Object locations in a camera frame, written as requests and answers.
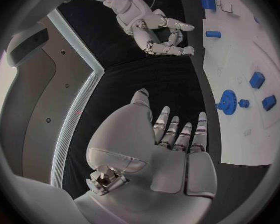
black floor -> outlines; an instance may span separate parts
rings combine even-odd
[[[178,115],[181,119],[180,129],[186,122],[191,122],[195,129],[199,113],[206,111],[209,153],[218,176],[218,192],[203,223],[214,224],[234,211],[252,193],[268,166],[221,163],[218,115],[202,69],[204,48],[201,34],[205,14],[200,0],[156,0],[153,8],[160,8],[168,17],[195,26],[181,44],[195,47],[192,61],[189,57],[154,57],[140,51],[133,38],[123,33],[113,11],[97,1],[72,0],[60,6],[65,18],[106,67],[105,75],[82,113],[72,138],[63,188],[73,198],[89,190],[85,179],[92,172],[86,162],[90,138],[108,115],[128,104],[134,92],[145,87],[149,91],[153,122],[164,106],[170,106],[170,116]],[[169,36],[166,30],[161,30],[158,35],[162,41]]]

blue gear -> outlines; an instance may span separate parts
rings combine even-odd
[[[231,115],[236,111],[236,108],[236,94],[232,90],[224,91],[220,103],[216,104],[216,109],[222,110],[226,115]]]

robotic arm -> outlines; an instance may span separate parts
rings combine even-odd
[[[152,11],[143,0],[97,0],[111,8],[124,32],[132,35],[141,50],[152,55],[193,55],[194,48],[178,47],[183,40],[182,31],[192,31],[192,25],[167,18],[157,9]],[[39,22],[63,2],[70,0],[40,0],[32,12],[19,25],[11,40],[7,57],[11,66],[17,67],[29,56],[41,49],[49,39],[46,28]],[[160,43],[153,29],[168,27],[171,35],[168,42]]]

